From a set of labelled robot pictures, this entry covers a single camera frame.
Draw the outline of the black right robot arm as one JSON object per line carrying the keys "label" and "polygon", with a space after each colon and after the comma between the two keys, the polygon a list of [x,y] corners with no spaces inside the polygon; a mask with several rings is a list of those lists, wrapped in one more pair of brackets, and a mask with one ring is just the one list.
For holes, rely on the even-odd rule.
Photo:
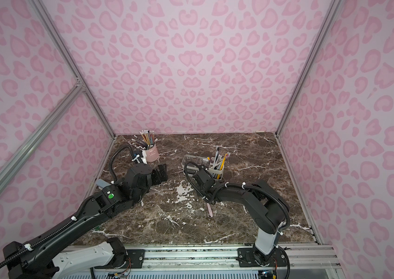
{"label": "black right robot arm", "polygon": [[234,202],[243,205],[258,226],[252,249],[253,262],[268,266],[273,253],[280,248],[280,237],[291,224],[290,206],[284,198],[264,180],[252,184],[216,181],[208,168],[195,162],[185,164],[184,174],[207,204]]}

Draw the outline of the yellow toothbrush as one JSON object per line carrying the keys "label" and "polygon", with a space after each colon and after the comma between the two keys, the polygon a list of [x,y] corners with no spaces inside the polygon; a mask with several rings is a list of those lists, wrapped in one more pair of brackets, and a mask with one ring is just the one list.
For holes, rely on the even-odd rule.
{"label": "yellow toothbrush", "polygon": [[[226,161],[226,159],[227,159],[228,156],[229,156],[229,154],[226,153],[226,154],[223,156],[223,158],[221,159],[221,163],[220,163],[220,166],[219,166],[219,171],[222,171],[222,170],[223,170],[225,161]],[[218,178],[218,179],[221,179],[221,178],[222,178],[222,174],[219,174],[219,175],[217,176],[217,178]]]}

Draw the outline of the light blue angled toothbrush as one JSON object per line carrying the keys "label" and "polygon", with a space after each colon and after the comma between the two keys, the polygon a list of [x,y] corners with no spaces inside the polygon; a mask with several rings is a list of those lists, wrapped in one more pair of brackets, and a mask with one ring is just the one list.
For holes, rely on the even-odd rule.
{"label": "light blue angled toothbrush", "polygon": [[215,154],[215,157],[214,157],[214,162],[213,162],[213,167],[212,167],[212,169],[213,170],[216,170],[216,171],[219,171],[219,154],[220,154],[220,149],[219,149],[219,147],[217,147],[216,148],[216,154]]}

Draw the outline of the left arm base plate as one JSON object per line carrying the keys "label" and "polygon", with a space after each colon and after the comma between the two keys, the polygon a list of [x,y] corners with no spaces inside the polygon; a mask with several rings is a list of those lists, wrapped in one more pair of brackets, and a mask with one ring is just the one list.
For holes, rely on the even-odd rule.
{"label": "left arm base plate", "polygon": [[129,249],[125,253],[115,255],[106,265],[109,269],[141,269],[144,263],[146,251],[144,249]]}

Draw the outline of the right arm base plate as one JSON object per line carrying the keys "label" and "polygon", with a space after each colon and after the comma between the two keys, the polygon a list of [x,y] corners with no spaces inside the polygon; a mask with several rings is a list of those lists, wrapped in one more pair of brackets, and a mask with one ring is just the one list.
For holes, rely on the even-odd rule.
{"label": "right arm base plate", "polygon": [[274,248],[265,255],[255,247],[238,248],[237,258],[240,267],[287,267],[288,260],[279,248]]}

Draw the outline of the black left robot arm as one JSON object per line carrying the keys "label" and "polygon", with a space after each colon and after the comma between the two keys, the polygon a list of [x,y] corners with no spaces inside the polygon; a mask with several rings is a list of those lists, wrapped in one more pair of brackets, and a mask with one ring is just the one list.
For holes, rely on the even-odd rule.
{"label": "black left robot arm", "polygon": [[117,237],[72,258],[62,251],[91,229],[134,208],[152,186],[168,180],[165,164],[153,168],[140,155],[129,145],[119,148],[108,162],[114,182],[87,197],[75,213],[49,231],[23,244],[6,245],[0,269],[6,267],[11,279],[60,279],[94,267],[129,268],[129,254]]}

